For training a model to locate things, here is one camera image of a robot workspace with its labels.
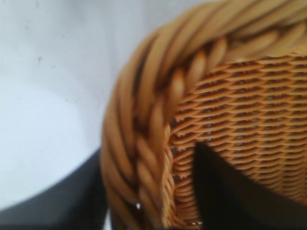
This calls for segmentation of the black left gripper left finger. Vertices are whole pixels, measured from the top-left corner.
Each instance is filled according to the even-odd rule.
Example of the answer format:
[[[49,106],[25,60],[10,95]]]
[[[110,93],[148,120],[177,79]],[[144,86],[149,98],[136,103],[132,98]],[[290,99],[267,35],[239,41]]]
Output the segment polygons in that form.
[[[0,213],[2,230],[102,230],[107,201],[97,150],[46,191]]]

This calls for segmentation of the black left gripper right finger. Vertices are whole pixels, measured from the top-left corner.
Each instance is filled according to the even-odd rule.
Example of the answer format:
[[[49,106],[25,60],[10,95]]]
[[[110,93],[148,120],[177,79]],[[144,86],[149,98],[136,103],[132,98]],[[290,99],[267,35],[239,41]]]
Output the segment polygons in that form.
[[[236,170],[205,143],[196,143],[193,186],[204,230],[305,230],[307,206]]]

